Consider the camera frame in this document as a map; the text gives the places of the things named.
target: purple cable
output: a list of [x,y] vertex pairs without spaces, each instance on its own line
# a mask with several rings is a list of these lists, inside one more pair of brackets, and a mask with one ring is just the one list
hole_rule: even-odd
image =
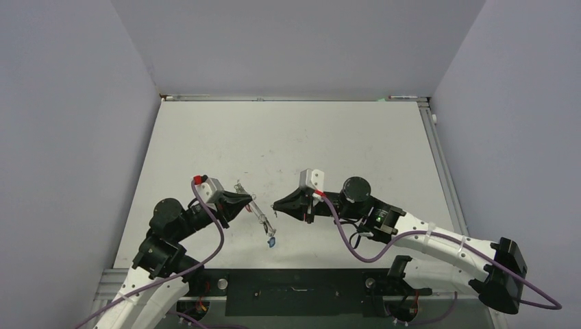
[[[442,315],[440,315],[439,317],[435,317],[434,319],[407,322],[408,326],[422,326],[424,324],[435,324],[438,321],[444,320],[456,308],[456,300],[458,300],[458,293],[454,291],[454,299],[452,300],[452,305],[450,305],[450,307],[448,308],[448,310],[445,311]],[[386,312],[387,312],[387,315],[390,315],[391,316],[391,314],[389,314],[389,310],[387,308],[386,308]],[[401,324],[405,324],[406,323],[405,321],[402,321],[402,320],[399,320],[399,319],[396,319],[396,320],[397,320],[398,323],[401,323]]]
[[196,321],[193,317],[185,314],[176,312],[174,310],[170,310],[167,314],[177,315],[178,317],[183,317],[186,320],[191,321],[194,326],[200,327],[202,329],[209,329],[209,328],[238,328],[238,329],[248,329],[248,327],[240,326],[238,324],[201,324],[199,321]]
[[[335,210],[335,207],[333,206],[333,203],[326,196],[324,196],[324,195],[322,195],[322,198],[323,198],[323,201],[327,204],[327,206],[331,210],[331,213],[333,214],[333,220],[335,221],[335,225],[339,229],[339,234],[341,235],[341,238],[342,238],[343,242],[347,246],[347,249],[351,252],[351,254],[353,256],[355,256],[355,258],[357,258],[358,260],[361,260],[364,263],[373,263],[373,262],[377,261],[378,259],[380,259],[387,252],[387,250],[396,241],[404,238],[405,236],[410,236],[410,235],[424,235],[424,234],[428,233],[428,231],[423,231],[423,230],[414,230],[414,231],[403,232],[401,234],[398,234],[397,236],[394,236],[391,239],[391,241],[389,241],[389,243],[387,243],[385,245],[385,247],[382,249],[382,251],[377,256],[372,257],[372,258],[364,258],[360,254],[357,254],[357,252],[355,251],[355,249],[353,249],[353,247],[349,244],[349,241],[347,240],[347,237],[345,236],[345,231],[343,231],[343,228],[341,227],[341,224],[339,223],[339,215],[337,214],[337,211]],[[453,238],[451,236],[447,236],[446,234],[442,234],[442,233],[438,233],[438,232],[432,232],[432,236],[437,236],[438,238],[442,238],[442,239],[445,239],[445,240],[454,242],[457,245],[461,245],[462,244],[462,241],[460,241],[458,239],[455,239],[455,238]],[[535,303],[535,302],[529,302],[527,300],[519,300],[520,303],[525,304],[525,305],[531,305],[531,306],[538,307],[538,308],[544,308],[546,310],[560,310],[560,309],[563,308],[563,306],[559,302],[557,302],[553,297],[549,296],[544,291],[542,291],[539,288],[537,288],[534,284],[528,282],[526,279],[521,278],[518,274],[516,274],[515,272],[509,270],[508,268],[506,268],[502,264],[498,263],[496,260],[493,260],[492,258],[490,258],[487,255],[483,254],[478,249],[476,249],[476,248],[474,248],[474,247],[472,247],[470,245],[467,245],[467,244],[464,244],[464,248],[466,248],[467,250],[470,250],[476,256],[484,259],[485,261],[489,262],[490,264],[494,265],[495,267],[501,269],[502,271],[504,271],[505,273],[507,273],[509,276],[512,276],[512,278],[514,278],[516,281],[518,281],[518,282],[526,285],[527,287],[531,288],[535,293],[538,293],[540,296],[542,296],[543,298],[545,298],[547,301],[549,301],[553,305],[539,304],[539,303]]]
[[[183,270],[179,273],[176,273],[172,276],[169,276],[168,278],[165,278],[163,280],[159,280],[159,281],[155,281],[153,283],[147,284],[141,288],[137,288],[129,293],[126,293],[125,296],[126,297],[131,297],[133,295],[136,295],[142,291],[146,291],[147,289],[159,286],[161,284],[164,284],[165,282],[168,282],[170,280],[173,280],[175,278],[179,278],[181,276],[185,276],[186,274],[195,271],[196,269],[200,268],[200,266],[206,264],[207,262],[209,262],[210,260],[212,260],[212,258],[214,258],[219,252],[220,250],[222,250],[222,247],[224,246],[224,230],[222,229],[222,226],[220,225],[220,222],[218,222],[218,219],[216,219],[216,217],[214,216],[214,214],[212,213],[212,211],[210,211],[210,209],[208,208],[208,206],[201,200],[201,197],[199,196],[199,193],[196,191],[195,188],[195,184],[194,181],[192,180],[192,190],[194,192],[194,195],[196,197],[196,199],[198,199],[198,202],[200,203],[201,207],[207,212],[207,214],[210,216],[210,218],[212,219],[212,221],[214,222],[214,224],[216,224],[216,227],[218,228],[218,232],[220,233],[220,244],[218,245],[218,247],[216,248],[216,250],[214,250],[214,252],[209,255],[209,257],[207,257],[206,259],[204,259],[201,263],[190,267],[189,269]],[[121,303],[124,299],[123,298],[118,298],[112,302],[110,302],[109,304],[101,307],[99,310],[97,310],[97,312],[89,315],[85,320],[79,322],[74,329],[80,329],[82,326],[84,326],[85,324],[87,324],[87,322],[89,322],[92,318],[96,317],[97,315],[105,312],[106,310],[112,308],[113,306]]]

